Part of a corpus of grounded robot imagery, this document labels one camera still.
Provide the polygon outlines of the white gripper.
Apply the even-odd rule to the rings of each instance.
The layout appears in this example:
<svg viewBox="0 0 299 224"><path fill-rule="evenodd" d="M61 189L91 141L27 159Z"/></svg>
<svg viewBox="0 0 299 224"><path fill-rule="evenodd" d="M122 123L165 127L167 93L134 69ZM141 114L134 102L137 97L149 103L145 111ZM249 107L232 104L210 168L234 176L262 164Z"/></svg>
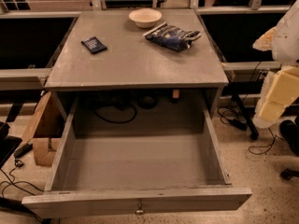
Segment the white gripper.
<svg viewBox="0 0 299 224"><path fill-rule="evenodd" d="M272 49L273 36L277 27L272 27L252 45L254 49ZM253 124L262 129L269 128L299 97L299 67L285 66L278 72L268 72L263 80L260 99L255 107Z"/></svg>

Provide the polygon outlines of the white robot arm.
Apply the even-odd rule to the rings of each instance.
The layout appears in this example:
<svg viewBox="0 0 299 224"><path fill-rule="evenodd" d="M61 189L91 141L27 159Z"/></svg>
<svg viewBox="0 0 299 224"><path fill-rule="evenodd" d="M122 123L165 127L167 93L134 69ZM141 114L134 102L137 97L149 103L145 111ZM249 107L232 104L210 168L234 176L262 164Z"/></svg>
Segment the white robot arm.
<svg viewBox="0 0 299 224"><path fill-rule="evenodd" d="M257 127L268 128L299 97L299 0L252 46L270 50L273 59L282 64L278 72L269 72L264 79L253 117Z"/></svg>

